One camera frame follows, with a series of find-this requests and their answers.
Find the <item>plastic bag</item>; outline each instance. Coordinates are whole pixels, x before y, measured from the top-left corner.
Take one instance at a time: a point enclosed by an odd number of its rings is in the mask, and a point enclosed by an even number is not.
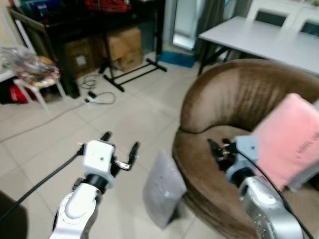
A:
[[[186,192],[186,185],[178,168],[161,149],[143,189],[143,200],[150,218],[164,229]]]
[[[26,47],[1,48],[1,54],[16,75],[28,84],[43,88],[54,85],[60,78],[60,71],[46,57],[38,57]]]

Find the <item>cardboard box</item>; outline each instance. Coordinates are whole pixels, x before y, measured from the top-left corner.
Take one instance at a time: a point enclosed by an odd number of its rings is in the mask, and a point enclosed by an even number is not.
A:
[[[72,65],[76,77],[94,71],[94,61],[88,38],[82,38],[65,44],[67,60]]]
[[[118,60],[121,71],[127,72],[139,66],[143,62],[142,50],[138,49],[133,52],[127,53]]]
[[[141,31],[137,27],[114,31],[108,36],[111,60],[115,61],[126,54],[142,48]],[[99,48],[103,57],[107,57],[103,39],[100,39]]]

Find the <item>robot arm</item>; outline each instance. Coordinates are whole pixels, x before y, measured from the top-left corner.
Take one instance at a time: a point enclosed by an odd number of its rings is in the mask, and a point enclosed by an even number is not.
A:
[[[100,140],[90,141],[83,146],[86,178],[79,178],[73,192],[63,199],[50,239],[87,239],[96,220],[102,195],[106,189],[114,187],[115,177],[121,169],[131,170],[139,143],[134,144],[128,163],[123,163],[116,159],[115,146],[107,142],[110,136],[108,132]]]
[[[257,139],[254,136],[238,136],[233,142],[225,139],[224,149],[211,139],[208,142],[219,168],[239,188],[240,201],[259,238],[303,239],[298,221],[287,211],[277,192],[263,178],[255,176],[254,165],[239,153],[256,162]]]

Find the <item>tiled floor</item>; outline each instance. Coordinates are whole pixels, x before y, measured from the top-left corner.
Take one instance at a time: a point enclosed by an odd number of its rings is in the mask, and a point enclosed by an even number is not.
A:
[[[110,130],[119,159],[127,159],[134,141],[140,141],[142,147],[134,169],[121,172],[116,187],[104,195],[90,238],[224,238],[199,220],[183,203],[179,206],[180,218],[164,231],[152,222],[145,211],[143,185],[158,150],[164,148],[171,152],[183,97],[195,80],[198,69],[197,64],[193,69],[166,66],[167,73],[157,70],[125,84],[125,93],[98,77],[94,92],[114,92],[117,96],[115,104],[82,106],[43,127],[1,143],[0,190],[17,200],[70,158],[78,149],[78,142],[97,139]],[[0,141],[53,118],[78,105],[81,99],[50,103],[48,111],[41,109],[38,103],[0,106]],[[82,174],[82,162],[78,158],[23,203],[28,209],[29,239],[49,237],[61,200]]]

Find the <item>curtain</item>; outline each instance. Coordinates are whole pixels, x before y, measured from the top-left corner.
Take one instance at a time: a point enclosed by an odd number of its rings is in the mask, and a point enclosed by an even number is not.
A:
[[[198,21],[197,35],[221,24],[223,22],[225,0],[206,0],[201,17]],[[209,55],[213,54],[216,46],[212,46]],[[202,59],[203,40],[197,38],[194,46],[195,56]]]

